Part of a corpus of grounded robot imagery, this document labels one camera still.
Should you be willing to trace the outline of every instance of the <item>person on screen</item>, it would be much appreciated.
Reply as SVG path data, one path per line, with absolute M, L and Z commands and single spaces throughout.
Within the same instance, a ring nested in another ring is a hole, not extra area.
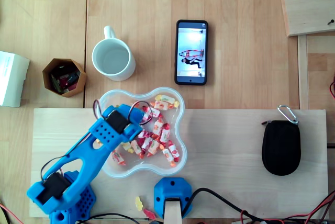
M 191 65 L 193 65 L 193 64 L 197 64 L 197 65 L 198 65 L 198 68 L 201 69 L 201 67 L 200 67 L 200 63 L 199 63 L 199 62 L 196 62 L 195 60 L 197 60 L 197 61 L 199 61 L 199 62 L 202 61 L 201 59 L 197 59 L 197 58 L 192 58 L 191 60 L 189 60 L 189 59 L 187 59 L 187 58 L 184 58 L 184 59 L 182 59 L 182 62 L 183 62 L 183 63 L 186 63 L 186 64 L 191 64 Z

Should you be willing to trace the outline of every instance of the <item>black pouch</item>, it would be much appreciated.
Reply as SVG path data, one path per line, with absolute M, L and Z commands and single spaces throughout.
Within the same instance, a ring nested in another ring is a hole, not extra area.
M 300 131 L 298 121 L 293 122 L 291 120 L 274 120 L 262 123 L 266 124 L 262 160 L 265 168 L 272 174 L 288 175 L 299 166 L 301 158 Z

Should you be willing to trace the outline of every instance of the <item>black cable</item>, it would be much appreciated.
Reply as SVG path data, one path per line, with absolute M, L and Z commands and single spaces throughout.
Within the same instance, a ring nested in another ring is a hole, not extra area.
M 6 218 L 7 224 L 10 224 L 10 218 L 9 218 L 9 216 L 8 216 L 7 211 L 6 211 L 5 209 L 3 209 L 3 208 L 1 208 L 1 210 L 2 210 L 2 212 L 4 213 L 4 216 L 5 216 L 5 218 Z
M 214 195 L 215 197 L 217 197 L 218 199 L 222 200 L 224 203 L 226 203 L 228 206 L 230 206 L 231 208 L 233 208 L 233 209 L 236 210 L 237 212 L 242 212 L 242 209 L 240 209 L 239 207 L 235 206 L 233 203 L 229 202 L 228 200 L 226 200 L 225 198 L 223 198 L 221 195 L 215 193 L 215 192 L 212 191 L 211 189 L 202 187 L 202 188 L 199 188 L 199 189 L 197 189 L 196 191 L 194 191 L 194 192 L 192 193 L 190 199 L 188 200 L 186 206 L 184 207 L 184 209 L 183 209 L 183 211 L 182 211 L 182 217 L 185 216 L 185 214 L 186 214 L 187 210 L 189 209 L 189 207 L 190 207 L 190 205 L 191 205 L 191 203 L 192 203 L 194 197 L 195 197 L 198 193 L 200 193 L 200 192 L 208 192 L 208 193 Z M 243 215 L 245 215 L 245 216 L 247 216 L 247 217 L 249 217 L 250 219 L 255 220 L 255 221 L 259 221 L 259 222 L 264 221 L 264 220 L 261 219 L 261 218 L 258 218 L 258 217 L 254 216 L 254 215 L 249 214 L 247 211 L 244 211 L 244 212 L 243 212 Z
M 84 223 L 85 221 L 88 221 L 88 220 L 92 220 L 94 218 L 98 218 L 98 217 L 103 217 L 103 216 L 107 216 L 107 215 L 117 215 L 117 216 L 121 216 L 123 218 L 126 218 L 128 220 L 131 220 L 133 222 L 135 222 L 136 224 L 140 224 L 138 221 L 136 221 L 135 219 L 129 217 L 129 216 L 126 216 L 126 215 L 122 215 L 122 214 L 118 214 L 118 213 L 115 213 L 115 212 L 109 212 L 107 214 L 100 214 L 100 215 L 94 215 L 94 216 L 91 216 L 89 217 L 87 220 L 79 220 L 79 222 L 77 224 L 82 224 Z
M 43 179 L 43 169 L 51 162 L 51 161 L 54 161 L 54 160 L 56 160 L 56 159 L 60 159 L 60 158 L 62 158 L 62 157 L 65 157 L 65 156 L 67 156 L 67 155 L 69 155 L 74 149 L 76 149 L 77 147 L 78 147 L 78 145 L 80 145 L 82 142 L 84 142 L 86 139 L 87 139 L 87 137 L 90 135 L 90 133 L 88 132 L 84 137 L 82 137 L 81 138 L 81 140 L 74 146 L 74 148 L 72 148 L 68 153 L 66 153 L 66 154 L 64 154 L 63 156 L 59 156 L 59 157 L 56 157 L 56 158 L 53 158 L 53 159 L 51 159 L 51 160 L 49 160 L 47 163 L 45 163 L 44 164 L 44 166 L 42 166 L 42 168 L 41 168 L 41 180 L 42 181 L 44 181 L 44 179 Z

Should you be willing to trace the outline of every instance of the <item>white box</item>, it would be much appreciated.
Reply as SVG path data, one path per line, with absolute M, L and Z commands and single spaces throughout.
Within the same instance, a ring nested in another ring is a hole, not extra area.
M 20 107 L 29 59 L 0 51 L 0 106 Z

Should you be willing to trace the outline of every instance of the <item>mug handle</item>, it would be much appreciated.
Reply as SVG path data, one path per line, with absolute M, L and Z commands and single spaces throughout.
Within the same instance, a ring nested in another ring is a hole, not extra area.
M 104 28 L 105 38 L 115 38 L 115 32 L 111 26 L 106 26 Z

